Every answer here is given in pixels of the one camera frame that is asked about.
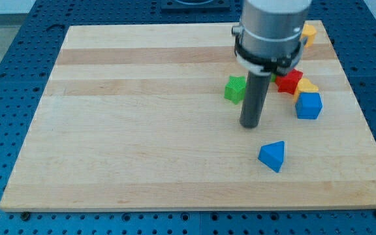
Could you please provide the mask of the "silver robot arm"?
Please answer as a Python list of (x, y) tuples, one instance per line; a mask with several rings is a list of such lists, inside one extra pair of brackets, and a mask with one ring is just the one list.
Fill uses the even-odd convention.
[(231, 29), (237, 62), (257, 76), (288, 74), (302, 58), (311, 0), (245, 0)]

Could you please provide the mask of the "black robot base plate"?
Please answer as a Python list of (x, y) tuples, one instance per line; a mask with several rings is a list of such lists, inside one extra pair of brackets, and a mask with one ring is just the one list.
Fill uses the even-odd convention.
[(229, 10), (231, 0), (160, 0), (162, 12)]

